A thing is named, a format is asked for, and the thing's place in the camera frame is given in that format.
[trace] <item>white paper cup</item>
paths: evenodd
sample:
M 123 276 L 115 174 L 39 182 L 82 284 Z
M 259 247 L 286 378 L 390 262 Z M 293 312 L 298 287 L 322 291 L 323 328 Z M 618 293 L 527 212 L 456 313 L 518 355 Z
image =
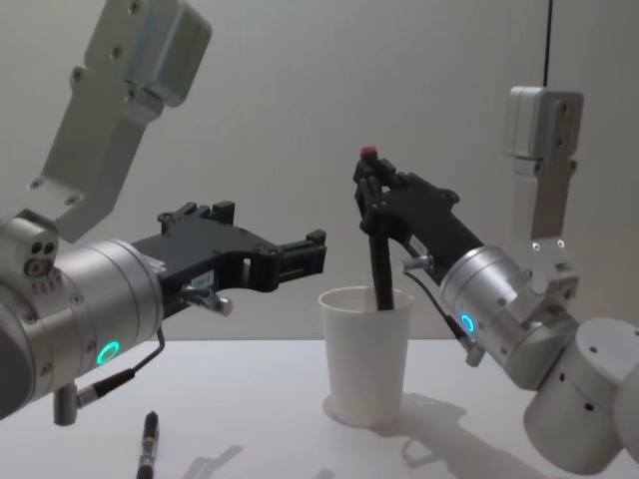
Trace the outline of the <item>white paper cup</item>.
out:
M 399 414 L 413 298 L 394 292 L 395 309 L 378 311 L 373 287 L 319 297 L 334 417 L 355 427 L 391 423 Z

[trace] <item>white table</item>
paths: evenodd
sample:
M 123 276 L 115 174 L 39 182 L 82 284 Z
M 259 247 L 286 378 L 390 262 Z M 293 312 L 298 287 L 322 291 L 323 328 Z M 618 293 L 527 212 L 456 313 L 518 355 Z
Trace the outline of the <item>white table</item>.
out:
M 153 347 L 114 359 L 80 385 Z M 169 342 L 132 383 L 80 411 L 72 427 L 52 424 L 51 397 L 0 422 L 0 477 L 134 478 L 151 409 L 161 424 L 157 479 L 577 477 L 530 445 L 522 414 L 532 394 L 510 384 L 490 358 L 471 369 L 453 341 L 412 341 L 404 390 L 396 426 L 354 429 L 322 412 L 321 341 Z M 624 451 L 592 477 L 637 478 L 639 465 Z

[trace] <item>teal led ring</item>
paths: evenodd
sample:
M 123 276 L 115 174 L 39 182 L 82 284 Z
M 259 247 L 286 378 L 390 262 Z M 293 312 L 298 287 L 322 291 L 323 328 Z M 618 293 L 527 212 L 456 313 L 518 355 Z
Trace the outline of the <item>teal led ring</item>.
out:
M 470 317 L 468 314 L 463 314 L 461 316 L 461 323 L 463 324 L 463 327 L 466 331 L 475 332 L 475 321 L 473 321 L 472 317 Z
M 100 354 L 98 354 L 98 359 L 96 360 L 96 362 L 102 365 L 105 362 L 110 361 L 111 359 L 115 357 L 115 355 L 118 353 L 119 350 L 120 350 L 120 343 L 118 341 L 110 342 L 109 344 L 107 344 L 106 346 L 102 348 L 102 350 L 100 351 Z

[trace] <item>gray wall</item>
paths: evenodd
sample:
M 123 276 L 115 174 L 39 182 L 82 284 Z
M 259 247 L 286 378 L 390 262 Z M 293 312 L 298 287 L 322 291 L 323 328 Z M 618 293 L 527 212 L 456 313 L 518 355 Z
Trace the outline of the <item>gray wall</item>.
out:
M 541 81 L 545 2 L 193 3 L 214 23 L 215 40 L 191 98 L 151 125 L 114 213 L 83 241 L 136 240 L 156 233 L 157 213 L 186 201 L 232 200 L 237 223 L 269 240 L 326 229 L 329 255 L 322 276 L 272 294 L 232 291 L 230 318 L 198 310 L 173 318 L 171 337 L 319 337 L 318 295 L 370 283 L 350 181 L 364 145 L 458 191 L 458 215 L 485 242 L 509 246 L 513 178 L 501 156 L 505 103 L 511 86 Z M 628 158 L 638 114 L 626 107 L 617 82 L 626 74 L 632 91 L 637 63 L 616 22 L 625 21 L 630 35 L 637 8 L 626 2 L 632 7 L 603 12 L 597 0 L 559 3 L 557 24 L 566 31 L 557 35 L 552 82 L 589 95 L 567 225 L 584 273 L 576 311 L 633 319 L 632 266 L 638 264 L 631 247 L 639 228 L 636 215 L 628 221 L 637 195 L 629 189 L 637 167 Z M 67 78 L 81 62 L 103 2 L 35 4 L 0 3 L 3 203 L 46 158 L 70 96 Z M 577 10 L 579 24 L 572 21 Z M 605 22 L 597 24 L 601 17 Z M 627 54 L 615 63 L 620 48 Z M 609 97 L 618 100 L 611 104 Z M 603 179 L 619 188 L 605 189 Z M 403 279 L 397 285 L 417 297 L 414 335 L 446 335 L 423 295 Z

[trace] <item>marker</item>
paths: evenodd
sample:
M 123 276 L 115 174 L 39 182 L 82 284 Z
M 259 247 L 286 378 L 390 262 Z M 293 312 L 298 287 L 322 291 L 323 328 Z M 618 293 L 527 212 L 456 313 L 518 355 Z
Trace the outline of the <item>marker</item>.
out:
M 144 433 L 142 434 L 142 453 L 140 454 L 140 466 L 137 479 L 153 479 L 158 452 L 158 438 L 160 437 L 160 419 L 158 414 L 150 412 L 144 421 Z

